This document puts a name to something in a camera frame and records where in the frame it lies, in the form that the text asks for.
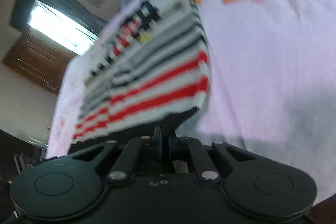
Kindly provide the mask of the striped red black white sweater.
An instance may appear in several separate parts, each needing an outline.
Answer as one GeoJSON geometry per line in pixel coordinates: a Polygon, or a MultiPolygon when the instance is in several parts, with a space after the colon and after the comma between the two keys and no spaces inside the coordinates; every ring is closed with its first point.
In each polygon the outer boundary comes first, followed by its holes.
{"type": "Polygon", "coordinates": [[[71,145],[141,126],[175,127],[207,107],[210,58],[194,0],[145,1],[91,70],[71,145]]]}

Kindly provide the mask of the brown wooden door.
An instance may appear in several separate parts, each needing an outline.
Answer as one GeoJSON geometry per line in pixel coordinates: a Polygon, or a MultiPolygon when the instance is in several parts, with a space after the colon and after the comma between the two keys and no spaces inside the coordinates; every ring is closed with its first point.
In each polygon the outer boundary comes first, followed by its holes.
{"type": "Polygon", "coordinates": [[[55,41],[46,42],[25,32],[3,63],[49,92],[58,94],[66,67],[77,54],[55,41]]]}

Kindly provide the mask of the bright balcony door window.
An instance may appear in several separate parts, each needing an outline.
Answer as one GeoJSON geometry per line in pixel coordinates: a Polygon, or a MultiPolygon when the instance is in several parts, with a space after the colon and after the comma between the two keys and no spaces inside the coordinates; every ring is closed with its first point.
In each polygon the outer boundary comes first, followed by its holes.
{"type": "Polygon", "coordinates": [[[27,24],[77,55],[84,55],[98,36],[60,11],[35,1],[27,24]]]}

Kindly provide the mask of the pink floral bed sheet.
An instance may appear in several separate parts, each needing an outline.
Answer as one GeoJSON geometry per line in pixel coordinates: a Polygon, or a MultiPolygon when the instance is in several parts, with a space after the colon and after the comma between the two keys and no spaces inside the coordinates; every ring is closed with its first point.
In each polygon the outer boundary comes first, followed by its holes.
{"type": "MultiPolygon", "coordinates": [[[[82,103],[84,79],[122,19],[113,16],[99,40],[74,58],[63,77],[47,156],[66,155],[82,103]]],[[[335,0],[202,0],[211,93],[181,125],[180,136],[223,140],[304,170],[317,202],[335,193],[335,0]]]]}

